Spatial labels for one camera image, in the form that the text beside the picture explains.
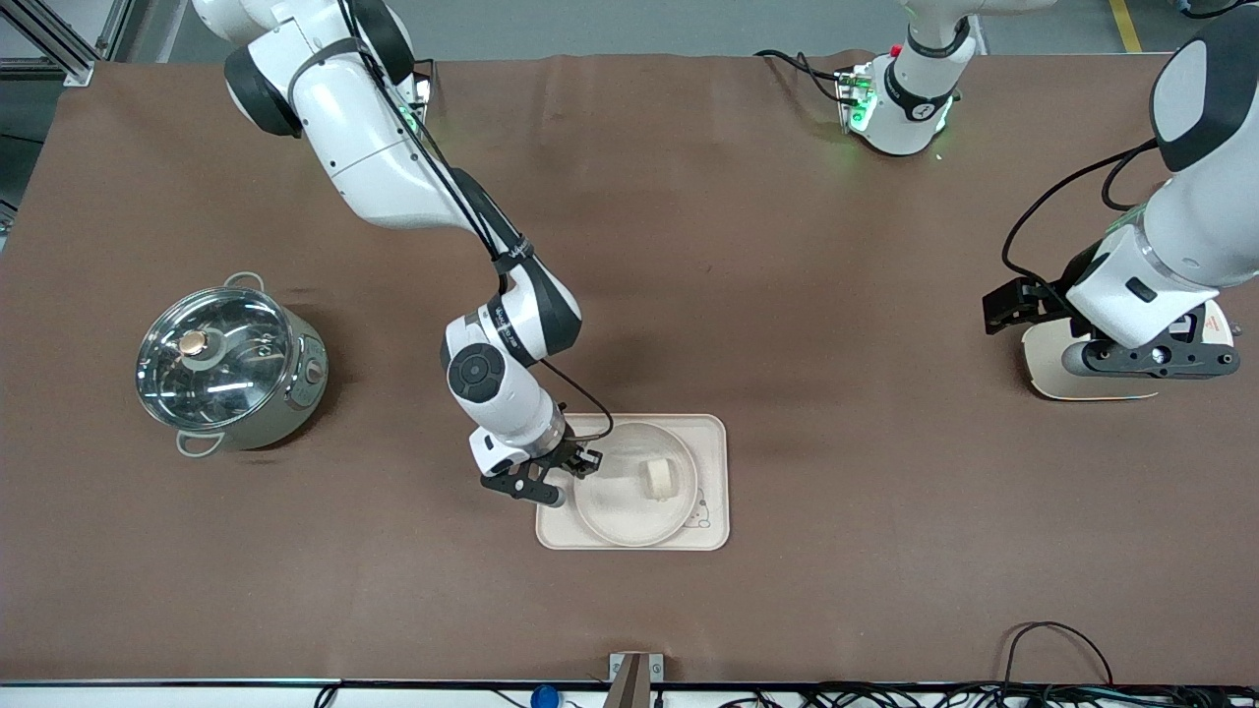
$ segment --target metal frame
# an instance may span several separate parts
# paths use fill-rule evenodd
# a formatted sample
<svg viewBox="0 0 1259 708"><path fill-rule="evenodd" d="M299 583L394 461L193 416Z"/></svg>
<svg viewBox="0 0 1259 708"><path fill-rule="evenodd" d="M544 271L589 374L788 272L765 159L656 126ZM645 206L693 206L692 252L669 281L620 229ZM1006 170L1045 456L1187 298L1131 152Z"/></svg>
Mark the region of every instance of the metal frame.
<svg viewBox="0 0 1259 708"><path fill-rule="evenodd" d="M3 244L4 238L9 236L9 231L13 228L13 219L16 215L16 209L10 209L6 202L0 202L0 244Z"/></svg>
<svg viewBox="0 0 1259 708"><path fill-rule="evenodd" d="M131 18L135 0L113 0L96 44L74 31L44 0L0 0L0 15L44 53L43 59L0 58L0 74L48 78L64 73L65 86L87 86L92 66L111 59Z"/></svg>

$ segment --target floor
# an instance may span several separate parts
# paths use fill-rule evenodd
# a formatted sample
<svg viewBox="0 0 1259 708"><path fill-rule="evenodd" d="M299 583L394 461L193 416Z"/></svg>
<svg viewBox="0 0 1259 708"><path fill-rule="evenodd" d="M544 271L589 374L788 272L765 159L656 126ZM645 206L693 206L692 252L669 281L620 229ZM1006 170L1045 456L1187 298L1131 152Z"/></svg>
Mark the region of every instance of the floor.
<svg viewBox="0 0 1259 708"><path fill-rule="evenodd" d="M188 0L140 0L126 52L133 62L222 62L232 45L201 25ZM1197 0L1210 10L1228 0ZM891 0L394 1L423 55L447 60L533 59L553 54L745 55L759 49L826 55L885 50L904 39ZM993 54L1167 52L1201 23L1167 0L1060 0L1044 13L981 21ZM0 77L0 199L20 205L62 87ZM28 140L16 140L15 137Z"/></svg>

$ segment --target table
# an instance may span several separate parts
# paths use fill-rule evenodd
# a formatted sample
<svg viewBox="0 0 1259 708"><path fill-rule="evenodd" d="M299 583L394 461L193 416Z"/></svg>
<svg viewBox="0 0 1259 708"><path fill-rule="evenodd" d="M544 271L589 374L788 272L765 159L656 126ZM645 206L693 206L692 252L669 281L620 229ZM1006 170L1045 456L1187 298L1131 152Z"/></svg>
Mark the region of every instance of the table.
<svg viewBox="0 0 1259 708"><path fill-rule="evenodd" d="M477 484L437 363L492 294L476 239L358 220L215 67L99 66L0 257L0 677L564 679L652 649L685 680L976 679L1055 619L1121 682L1253 683L1259 367L1051 403L981 321L1008 226L1149 135L1162 62L980 58L909 159L760 59L439 67L446 154L582 304L556 363L614 411L725 422L713 553L541 548L534 509ZM1147 157L1118 199L1162 179ZM1099 238L1099 181L1017 258L1051 272ZM244 268L320 330L330 389L286 445L184 460L136 402L140 338ZM1259 321L1254 287L1221 304ZM1098 673L1046 634L1015 678Z"/></svg>

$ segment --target blue object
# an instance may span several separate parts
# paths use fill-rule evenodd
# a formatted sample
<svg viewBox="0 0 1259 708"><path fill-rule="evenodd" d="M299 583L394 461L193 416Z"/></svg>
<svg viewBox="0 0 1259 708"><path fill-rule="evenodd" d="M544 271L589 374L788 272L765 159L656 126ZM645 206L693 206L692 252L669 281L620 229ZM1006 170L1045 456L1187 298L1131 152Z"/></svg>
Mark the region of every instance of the blue object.
<svg viewBox="0 0 1259 708"><path fill-rule="evenodd" d="M529 697L529 708L559 708L559 692L548 684L535 688Z"/></svg>

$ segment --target pot control knob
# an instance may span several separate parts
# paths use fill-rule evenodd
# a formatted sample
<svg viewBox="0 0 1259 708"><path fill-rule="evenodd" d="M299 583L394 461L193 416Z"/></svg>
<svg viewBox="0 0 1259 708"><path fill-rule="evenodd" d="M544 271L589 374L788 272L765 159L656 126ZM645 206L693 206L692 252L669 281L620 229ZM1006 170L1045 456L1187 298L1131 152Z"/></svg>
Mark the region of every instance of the pot control knob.
<svg viewBox="0 0 1259 708"><path fill-rule="evenodd" d="M324 380L324 365L315 359L306 362L306 382L319 383L321 380Z"/></svg>

